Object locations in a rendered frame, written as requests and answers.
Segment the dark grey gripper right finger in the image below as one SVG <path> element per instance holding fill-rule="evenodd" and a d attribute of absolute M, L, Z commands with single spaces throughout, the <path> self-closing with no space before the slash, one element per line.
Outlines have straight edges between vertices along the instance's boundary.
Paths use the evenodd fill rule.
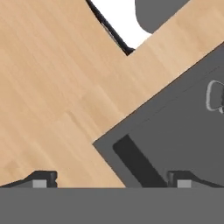
<path fill-rule="evenodd" d="M 198 178 L 190 171 L 168 171 L 167 185 L 174 188 L 224 188 L 224 185 Z"/>

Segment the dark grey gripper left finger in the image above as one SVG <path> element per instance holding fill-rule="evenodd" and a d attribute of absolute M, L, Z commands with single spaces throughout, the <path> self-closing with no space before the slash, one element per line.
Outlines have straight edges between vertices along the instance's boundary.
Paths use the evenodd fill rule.
<path fill-rule="evenodd" d="M 0 185 L 0 188 L 57 188 L 57 177 L 56 171 L 34 171 L 26 178 Z"/>

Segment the silver sink faucet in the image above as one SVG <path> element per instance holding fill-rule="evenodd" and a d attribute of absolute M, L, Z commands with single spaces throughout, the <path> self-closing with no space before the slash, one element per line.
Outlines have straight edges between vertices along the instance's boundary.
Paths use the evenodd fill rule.
<path fill-rule="evenodd" d="M 206 88 L 206 109 L 224 115 L 224 83 L 211 80 Z"/>

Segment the grey rounded stool seat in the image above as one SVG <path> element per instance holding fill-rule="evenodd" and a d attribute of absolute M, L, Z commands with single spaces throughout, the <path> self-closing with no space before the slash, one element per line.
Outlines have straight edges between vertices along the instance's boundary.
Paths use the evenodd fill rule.
<path fill-rule="evenodd" d="M 148 33 L 156 31 L 190 0 L 135 0 L 136 20 Z"/>

